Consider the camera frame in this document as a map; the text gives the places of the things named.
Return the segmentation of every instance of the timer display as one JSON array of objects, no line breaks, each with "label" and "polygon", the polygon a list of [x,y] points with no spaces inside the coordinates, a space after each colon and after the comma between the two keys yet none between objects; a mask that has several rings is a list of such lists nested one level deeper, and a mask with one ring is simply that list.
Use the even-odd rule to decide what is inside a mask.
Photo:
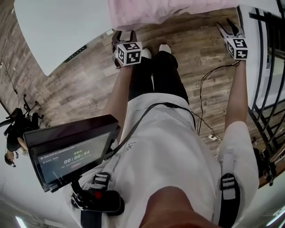
[{"label": "timer display", "polygon": [[102,157],[109,133],[75,144],[60,151],[38,157],[46,183],[65,175]]}]

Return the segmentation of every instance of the black railing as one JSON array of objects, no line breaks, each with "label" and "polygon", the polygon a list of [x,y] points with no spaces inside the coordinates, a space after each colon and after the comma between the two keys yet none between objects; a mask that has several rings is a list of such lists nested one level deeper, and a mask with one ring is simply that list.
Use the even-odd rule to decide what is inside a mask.
[{"label": "black railing", "polygon": [[[252,107],[248,107],[248,113],[253,119],[255,125],[257,126],[261,137],[265,143],[266,149],[269,154],[270,162],[272,158],[279,158],[284,154],[284,143],[285,143],[285,130],[283,133],[280,133],[283,122],[285,121],[285,108],[280,109],[284,105],[285,100],[280,100],[281,93],[283,91],[284,82],[285,82],[285,64],[283,67],[282,78],[280,81],[280,86],[276,96],[275,101],[271,105],[266,105],[268,102],[268,97],[271,92],[272,82],[273,82],[273,73],[275,66],[275,58],[285,59],[285,17],[284,9],[281,5],[280,0],[277,0],[279,10],[281,12],[281,18],[272,15],[271,13],[264,13],[260,15],[260,11],[256,9],[256,13],[250,13],[249,16],[252,19],[258,21],[259,33],[260,33],[260,69],[259,77],[257,81],[256,94],[253,100]],[[267,31],[263,31],[262,21],[266,23]],[[265,85],[266,92],[264,95],[263,102],[257,105],[257,100],[260,95],[261,90],[261,81],[263,72],[263,59],[264,59],[264,40],[263,34],[267,33],[268,39],[268,53],[271,57],[270,72],[268,84]]]}]

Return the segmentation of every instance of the white shirt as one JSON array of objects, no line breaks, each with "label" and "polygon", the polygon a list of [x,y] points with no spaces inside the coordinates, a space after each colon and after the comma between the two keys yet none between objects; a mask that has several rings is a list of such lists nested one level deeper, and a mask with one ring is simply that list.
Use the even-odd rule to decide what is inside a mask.
[{"label": "white shirt", "polygon": [[[122,139],[145,110],[159,102],[189,108],[183,98],[175,95],[141,95],[128,103]],[[235,122],[227,128],[220,145],[220,162],[229,149],[234,153],[234,173],[244,193],[241,203],[244,212],[259,185],[257,163],[245,123]],[[120,193],[126,205],[122,215],[110,219],[110,227],[139,227],[148,199],[166,186],[183,190],[194,211],[212,220],[221,166],[196,134],[193,118],[186,110],[163,105],[154,107],[118,155],[86,173],[80,180],[81,186],[112,162],[117,162],[112,174],[114,190]],[[80,224],[80,215],[70,207],[70,186],[65,187],[64,192],[73,217]]]}]

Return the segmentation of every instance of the wire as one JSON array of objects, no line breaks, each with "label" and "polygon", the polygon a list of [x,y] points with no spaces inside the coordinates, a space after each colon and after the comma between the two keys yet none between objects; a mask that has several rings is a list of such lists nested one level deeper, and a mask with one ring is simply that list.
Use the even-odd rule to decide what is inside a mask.
[{"label": "wire", "polygon": [[18,94],[18,92],[17,92],[17,90],[15,89],[15,87],[14,87],[14,85],[13,85],[13,82],[12,82],[12,79],[11,79],[11,77],[10,77],[10,75],[9,75],[9,73],[8,73],[8,69],[7,69],[7,65],[6,65],[6,63],[5,63],[5,61],[3,60],[3,59],[1,59],[0,58],[0,63],[1,62],[3,62],[4,63],[4,66],[5,66],[5,75],[6,76],[8,76],[9,77],[9,79],[10,79],[10,81],[11,81],[11,84],[12,84],[12,87],[13,87],[13,90],[14,90],[14,92],[15,92],[15,94],[17,94],[17,96],[18,96],[18,108],[19,108],[19,106],[20,106],[20,98],[19,98],[19,94]]},{"label": "wire", "polygon": [[205,74],[205,76],[202,78],[201,83],[200,83],[201,117],[199,117],[200,118],[200,126],[199,126],[199,120],[198,120],[198,125],[197,125],[197,134],[198,135],[200,135],[202,121],[206,124],[206,122],[203,120],[203,105],[202,105],[202,91],[203,91],[203,83],[204,83],[204,81],[208,80],[210,75],[217,69],[224,68],[224,67],[238,66],[239,64],[240,64],[240,61],[237,61],[234,64],[218,66],[217,68],[215,68],[215,69],[211,70],[210,72],[208,72],[207,74]]}]

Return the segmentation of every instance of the person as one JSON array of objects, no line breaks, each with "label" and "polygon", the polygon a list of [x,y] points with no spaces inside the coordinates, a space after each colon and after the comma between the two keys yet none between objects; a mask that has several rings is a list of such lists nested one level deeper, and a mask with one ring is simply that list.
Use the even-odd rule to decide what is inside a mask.
[{"label": "person", "polygon": [[4,160],[8,165],[14,164],[14,152],[19,149],[27,151],[27,146],[24,142],[23,134],[29,130],[36,130],[38,126],[38,113],[32,115],[32,121],[26,119],[21,109],[17,109],[15,120],[7,129],[7,150]]},{"label": "person", "polygon": [[[245,66],[245,61],[241,61],[235,69],[217,159],[195,132],[187,92],[168,45],[161,45],[154,58],[144,49],[140,64],[120,69],[102,113],[118,120],[122,129],[118,142],[152,104],[168,102],[188,111],[157,105],[145,115],[116,157],[79,180],[81,187],[88,189],[94,174],[117,159],[111,179],[113,189],[125,201],[125,210],[119,216],[110,216],[107,227],[218,227],[212,220],[223,155],[228,151],[233,155],[233,170],[243,192],[236,221],[242,218],[259,185],[257,162],[245,124],[248,109]],[[71,204],[70,186],[65,187],[64,194],[70,213],[82,225],[83,218]]]}]

